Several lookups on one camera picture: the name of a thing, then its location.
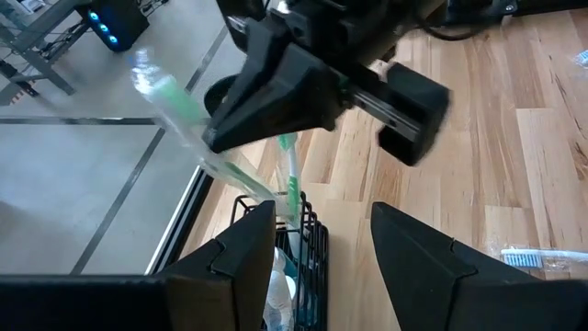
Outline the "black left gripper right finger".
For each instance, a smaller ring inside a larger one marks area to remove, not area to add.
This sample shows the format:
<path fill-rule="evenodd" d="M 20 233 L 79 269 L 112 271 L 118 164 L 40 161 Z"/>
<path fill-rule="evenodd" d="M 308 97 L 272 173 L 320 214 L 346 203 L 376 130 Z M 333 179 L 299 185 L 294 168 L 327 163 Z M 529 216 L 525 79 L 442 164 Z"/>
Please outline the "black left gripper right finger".
<path fill-rule="evenodd" d="M 401 331 L 446 331 L 460 282 L 495 278 L 502 263 L 389 204 L 371 207 L 380 274 Z"/>

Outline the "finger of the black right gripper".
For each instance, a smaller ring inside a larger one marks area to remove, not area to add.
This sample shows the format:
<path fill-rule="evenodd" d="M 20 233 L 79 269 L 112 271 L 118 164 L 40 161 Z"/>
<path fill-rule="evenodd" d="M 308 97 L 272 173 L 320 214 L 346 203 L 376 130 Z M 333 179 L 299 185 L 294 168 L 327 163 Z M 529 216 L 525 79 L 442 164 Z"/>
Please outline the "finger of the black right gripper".
<path fill-rule="evenodd" d="M 241 106 L 223 104 L 203 135 L 215 153 L 285 133 L 323 128 L 332 131 L 345 111 L 332 69 L 293 44 L 287 34 L 257 31 L 248 37 L 239 73 L 256 81 Z"/>
<path fill-rule="evenodd" d="M 431 150 L 449 107 L 449 89 L 418 72 L 395 63 L 386 73 L 390 104 L 416 127 L 413 138 L 400 132 L 400 123 L 383 126 L 378 144 L 407 166 L 417 165 Z"/>

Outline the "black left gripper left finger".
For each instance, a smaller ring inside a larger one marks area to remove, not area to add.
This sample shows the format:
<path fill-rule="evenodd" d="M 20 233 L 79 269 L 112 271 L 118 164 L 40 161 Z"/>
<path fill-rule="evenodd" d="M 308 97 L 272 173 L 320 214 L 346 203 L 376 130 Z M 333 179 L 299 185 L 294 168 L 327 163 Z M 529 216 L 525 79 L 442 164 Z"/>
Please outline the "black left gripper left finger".
<path fill-rule="evenodd" d="M 266 200 L 167 267 L 173 330 L 260 331 L 275 237 L 275 202 Z"/>

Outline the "green toothbrush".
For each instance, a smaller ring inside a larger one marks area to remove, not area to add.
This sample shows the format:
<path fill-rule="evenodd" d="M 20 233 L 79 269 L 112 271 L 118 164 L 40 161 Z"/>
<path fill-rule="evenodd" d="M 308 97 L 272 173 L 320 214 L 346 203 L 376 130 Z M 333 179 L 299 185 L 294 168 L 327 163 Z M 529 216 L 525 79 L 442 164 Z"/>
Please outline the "green toothbrush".
<path fill-rule="evenodd" d="M 273 200 L 277 216 L 298 227 L 300 213 L 277 190 L 256 174 L 253 165 L 238 150 L 214 153 L 203 139 L 210 122 L 209 113 L 192 98 L 176 79 L 153 58 L 153 52 L 141 48 L 134 53 L 131 80 L 135 89 L 155 106 L 158 123 L 179 137 L 209 176 L 221 180 L 258 202 Z"/>
<path fill-rule="evenodd" d="M 277 183 L 280 192 L 286 193 L 288 224 L 300 226 L 300 171 L 297 154 L 298 134 L 282 134 L 277 137 Z"/>

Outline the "black curved table clamp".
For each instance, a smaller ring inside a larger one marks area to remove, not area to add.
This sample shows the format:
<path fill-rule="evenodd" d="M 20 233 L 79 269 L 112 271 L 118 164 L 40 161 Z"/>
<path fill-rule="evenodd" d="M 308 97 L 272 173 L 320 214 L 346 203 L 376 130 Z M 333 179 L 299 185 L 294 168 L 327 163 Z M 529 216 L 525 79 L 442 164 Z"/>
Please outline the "black curved table clamp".
<path fill-rule="evenodd" d="M 233 110 L 252 94 L 256 81 L 254 78 L 241 74 L 233 74 L 214 83 L 205 93 L 204 106 L 211 117 L 227 104 L 229 110 Z"/>

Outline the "black computer with blue lights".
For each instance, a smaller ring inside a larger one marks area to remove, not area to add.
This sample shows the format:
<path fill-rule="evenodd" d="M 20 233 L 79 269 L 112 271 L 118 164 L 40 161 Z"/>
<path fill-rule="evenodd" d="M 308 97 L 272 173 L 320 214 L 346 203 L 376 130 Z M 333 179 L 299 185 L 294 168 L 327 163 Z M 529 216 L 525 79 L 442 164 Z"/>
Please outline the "black computer with blue lights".
<path fill-rule="evenodd" d="M 129 50 L 149 27 L 136 0 L 84 0 L 74 9 L 113 52 Z"/>

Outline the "grey metal table frame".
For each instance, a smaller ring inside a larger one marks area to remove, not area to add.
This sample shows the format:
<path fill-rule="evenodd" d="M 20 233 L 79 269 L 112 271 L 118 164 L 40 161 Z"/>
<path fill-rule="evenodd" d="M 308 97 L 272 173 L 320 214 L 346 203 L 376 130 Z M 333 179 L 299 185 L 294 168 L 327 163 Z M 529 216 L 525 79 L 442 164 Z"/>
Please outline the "grey metal table frame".
<path fill-rule="evenodd" d="M 53 65 L 89 30 L 84 18 L 57 28 L 85 0 L 0 0 L 0 106 L 36 97 L 33 84 L 47 80 L 68 95 L 75 89 Z"/>

